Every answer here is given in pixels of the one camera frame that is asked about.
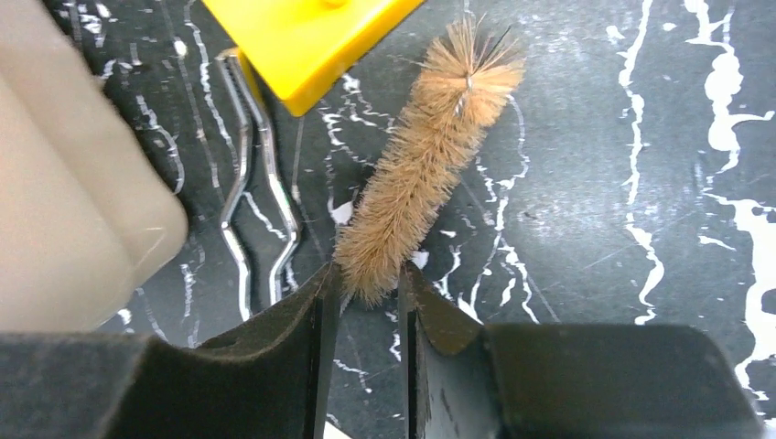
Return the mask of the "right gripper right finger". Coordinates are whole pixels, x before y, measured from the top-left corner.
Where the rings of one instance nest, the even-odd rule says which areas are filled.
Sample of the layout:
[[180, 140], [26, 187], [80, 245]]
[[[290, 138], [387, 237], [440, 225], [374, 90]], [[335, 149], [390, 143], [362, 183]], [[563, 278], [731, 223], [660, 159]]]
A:
[[409, 438], [761, 438], [727, 356], [676, 325], [481, 324], [398, 284]]

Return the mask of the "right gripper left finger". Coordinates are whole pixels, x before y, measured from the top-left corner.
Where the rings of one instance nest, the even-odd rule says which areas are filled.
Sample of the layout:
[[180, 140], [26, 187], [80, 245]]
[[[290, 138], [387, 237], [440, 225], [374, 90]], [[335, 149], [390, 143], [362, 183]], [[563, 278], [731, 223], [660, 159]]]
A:
[[109, 333], [4, 333], [4, 438], [319, 438], [340, 271], [197, 348]]

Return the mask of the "bristle test tube brush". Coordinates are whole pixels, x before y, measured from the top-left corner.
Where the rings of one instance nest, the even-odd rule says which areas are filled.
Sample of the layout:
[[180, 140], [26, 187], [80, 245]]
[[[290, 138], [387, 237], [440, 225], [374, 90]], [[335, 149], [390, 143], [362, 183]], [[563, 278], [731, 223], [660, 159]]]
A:
[[395, 289], [524, 72], [508, 34], [484, 33], [471, 16], [447, 25], [419, 66], [333, 252], [343, 295], [367, 306]]

